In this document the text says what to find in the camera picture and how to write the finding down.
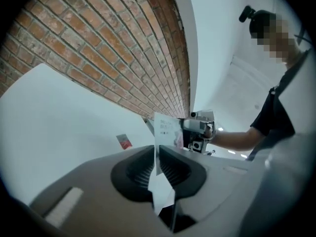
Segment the person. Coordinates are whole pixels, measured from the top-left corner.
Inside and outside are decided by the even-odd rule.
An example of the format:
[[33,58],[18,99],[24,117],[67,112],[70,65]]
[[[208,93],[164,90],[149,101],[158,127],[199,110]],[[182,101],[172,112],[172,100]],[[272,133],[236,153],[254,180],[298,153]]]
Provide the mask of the person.
[[247,160],[253,160],[261,149],[272,148],[280,140],[292,136],[294,128],[281,102],[280,94],[294,78],[309,50],[302,52],[288,31],[287,22],[268,11],[260,10],[251,17],[249,31],[258,45],[263,45],[264,51],[270,57],[281,60],[286,66],[286,72],[279,84],[270,89],[267,99],[255,121],[247,132],[216,132],[211,144],[234,151],[252,150]]

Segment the short sleeve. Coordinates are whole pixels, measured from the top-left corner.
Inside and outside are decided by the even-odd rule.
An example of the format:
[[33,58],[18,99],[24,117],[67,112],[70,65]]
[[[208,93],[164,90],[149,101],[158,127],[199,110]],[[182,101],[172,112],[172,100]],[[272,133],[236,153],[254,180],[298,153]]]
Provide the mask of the short sleeve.
[[259,130],[263,135],[267,136],[272,129],[274,122],[273,113],[273,101],[274,101],[274,89],[270,89],[267,99],[255,121],[250,125]]

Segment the black t-shirt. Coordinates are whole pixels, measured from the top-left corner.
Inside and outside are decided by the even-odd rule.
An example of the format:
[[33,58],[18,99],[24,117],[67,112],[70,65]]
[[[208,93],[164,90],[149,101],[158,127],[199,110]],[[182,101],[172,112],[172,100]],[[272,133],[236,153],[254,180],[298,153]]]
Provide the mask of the black t-shirt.
[[308,51],[303,54],[302,58],[291,69],[285,72],[280,83],[269,90],[261,112],[251,124],[251,127],[259,130],[266,137],[252,150],[247,160],[253,160],[259,150],[272,148],[280,140],[295,133],[292,123],[278,97],[295,77],[307,54]]

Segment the person's neck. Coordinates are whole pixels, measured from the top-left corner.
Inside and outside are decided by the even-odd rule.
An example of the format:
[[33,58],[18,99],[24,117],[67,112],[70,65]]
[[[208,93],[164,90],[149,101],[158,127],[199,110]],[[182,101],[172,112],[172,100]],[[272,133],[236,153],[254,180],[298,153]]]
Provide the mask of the person's neck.
[[301,59],[302,55],[303,52],[299,48],[295,49],[293,54],[290,55],[285,62],[286,69],[289,70],[293,68],[293,66]]

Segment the brick wall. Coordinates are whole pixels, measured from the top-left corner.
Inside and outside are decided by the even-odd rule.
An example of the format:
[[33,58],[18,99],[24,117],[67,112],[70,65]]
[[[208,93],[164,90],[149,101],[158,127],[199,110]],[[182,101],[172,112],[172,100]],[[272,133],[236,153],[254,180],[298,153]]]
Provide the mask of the brick wall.
[[174,0],[29,0],[0,50],[0,93],[40,63],[143,117],[190,109]]

